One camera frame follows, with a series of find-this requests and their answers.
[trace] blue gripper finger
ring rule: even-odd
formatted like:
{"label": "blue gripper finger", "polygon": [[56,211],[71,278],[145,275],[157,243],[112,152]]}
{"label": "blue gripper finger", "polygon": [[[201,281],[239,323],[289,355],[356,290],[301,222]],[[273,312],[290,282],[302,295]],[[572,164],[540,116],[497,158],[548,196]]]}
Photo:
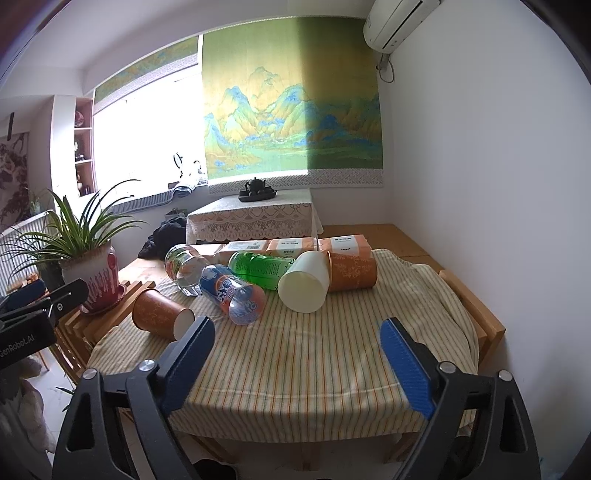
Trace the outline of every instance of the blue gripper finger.
{"label": "blue gripper finger", "polygon": [[430,420],[436,405],[431,395],[429,377],[392,319],[383,322],[380,340],[382,350],[402,385],[410,406]]}

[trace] clear water bottle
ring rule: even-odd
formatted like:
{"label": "clear water bottle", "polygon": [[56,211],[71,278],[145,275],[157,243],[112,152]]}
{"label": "clear water bottle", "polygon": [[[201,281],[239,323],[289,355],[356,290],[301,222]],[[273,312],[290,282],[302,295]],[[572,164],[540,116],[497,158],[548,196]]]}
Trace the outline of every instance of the clear water bottle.
{"label": "clear water bottle", "polygon": [[178,244],[172,247],[164,257],[164,268],[168,277],[187,297],[201,295],[199,280],[201,271],[209,265],[191,245]]}

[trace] landscape painting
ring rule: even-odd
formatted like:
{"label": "landscape painting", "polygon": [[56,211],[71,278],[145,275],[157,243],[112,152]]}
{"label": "landscape painting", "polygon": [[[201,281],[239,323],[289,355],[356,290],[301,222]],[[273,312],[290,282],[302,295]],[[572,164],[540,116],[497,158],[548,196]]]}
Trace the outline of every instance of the landscape painting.
{"label": "landscape painting", "polygon": [[363,21],[252,22],[203,39],[209,179],[382,169],[382,128]]}

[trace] window sill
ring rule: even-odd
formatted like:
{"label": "window sill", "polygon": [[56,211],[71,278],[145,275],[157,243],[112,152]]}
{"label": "window sill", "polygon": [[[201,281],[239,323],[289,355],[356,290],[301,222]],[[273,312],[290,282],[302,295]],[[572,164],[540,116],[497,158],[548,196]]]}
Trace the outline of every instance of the window sill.
{"label": "window sill", "polygon": [[138,196],[133,196],[133,198],[128,198],[125,200],[121,200],[118,203],[115,203],[111,207],[112,213],[122,214],[122,213],[133,213],[133,212],[140,212],[142,210],[146,210],[149,208],[159,207],[162,205],[166,205],[167,203],[172,202],[175,198],[183,198],[191,193],[193,193],[197,189],[201,189],[207,187],[207,180],[204,182],[200,180],[196,187],[192,188],[185,186],[179,186],[166,190],[164,192],[153,193],[153,194],[139,194]]}

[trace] radiator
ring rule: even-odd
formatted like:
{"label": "radiator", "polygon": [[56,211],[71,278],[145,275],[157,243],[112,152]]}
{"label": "radiator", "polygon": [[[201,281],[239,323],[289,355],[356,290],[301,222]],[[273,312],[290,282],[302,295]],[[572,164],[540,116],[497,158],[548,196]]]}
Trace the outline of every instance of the radiator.
{"label": "radiator", "polygon": [[[43,212],[4,230],[0,233],[0,252],[5,252],[9,249],[5,244],[6,241],[15,240],[23,232],[42,232],[48,223],[47,217],[47,212]],[[13,258],[8,256],[0,258],[0,295],[6,295],[7,289],[11,284],[19,280],[24,280],[30,274],[37,272],[37,267],[33,266],[11,276],[17,265],[23,265],[30,260],[31,258],[26,255],[19,255]]]}

